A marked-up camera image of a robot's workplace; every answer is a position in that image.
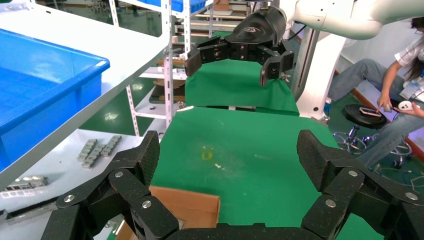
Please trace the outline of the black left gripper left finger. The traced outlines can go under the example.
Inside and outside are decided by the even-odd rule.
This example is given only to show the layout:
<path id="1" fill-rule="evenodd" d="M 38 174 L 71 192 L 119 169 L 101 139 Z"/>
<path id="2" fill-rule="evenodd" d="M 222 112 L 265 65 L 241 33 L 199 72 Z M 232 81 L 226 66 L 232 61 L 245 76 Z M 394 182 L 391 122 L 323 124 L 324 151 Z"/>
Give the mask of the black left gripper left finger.
<path id="1" fill-rule="evenodd" d="M 41 239 L 92 240 L 119 215 L 139 240 L 165 240 L 177 232 L 179 221 L 149 190 L 159 155 L 156 131 L 117 152 L 103 172 L 57 198 Z"/>

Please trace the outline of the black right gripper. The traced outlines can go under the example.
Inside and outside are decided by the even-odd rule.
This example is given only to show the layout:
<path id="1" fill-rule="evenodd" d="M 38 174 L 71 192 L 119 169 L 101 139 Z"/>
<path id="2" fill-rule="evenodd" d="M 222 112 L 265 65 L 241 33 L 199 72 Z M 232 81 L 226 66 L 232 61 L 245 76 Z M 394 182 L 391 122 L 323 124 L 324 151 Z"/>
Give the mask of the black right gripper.
<path id="1" fill-rule="evenodd" d="M 242 20 L 228 35 L 220 35 L 195 44 L 187 53 L 185 73 L 193 76 L 203 64 L 226 59 L 258 62 L 262 67 L 259 84 L 279 79 L 293 68 L 295 52 L 283 44 L 287 21 L 282 10 L 269 6 L 261 8 Z"/>

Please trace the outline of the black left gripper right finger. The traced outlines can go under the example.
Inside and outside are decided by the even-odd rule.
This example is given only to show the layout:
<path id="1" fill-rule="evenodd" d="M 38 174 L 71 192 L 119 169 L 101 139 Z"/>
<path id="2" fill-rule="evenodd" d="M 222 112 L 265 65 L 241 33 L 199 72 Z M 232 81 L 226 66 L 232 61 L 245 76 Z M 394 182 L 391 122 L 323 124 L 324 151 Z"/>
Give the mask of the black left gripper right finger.
<path id="1" fill-rule="evenodd" d="M 308 129 L 297 138 L 299 162 L 320 196 L 301 227 L 334 240 L 350 215 L 364 219 L 386 240 L 424 237 L 424 198 L 368 170 L 348 152 L 322 144 Z"/>

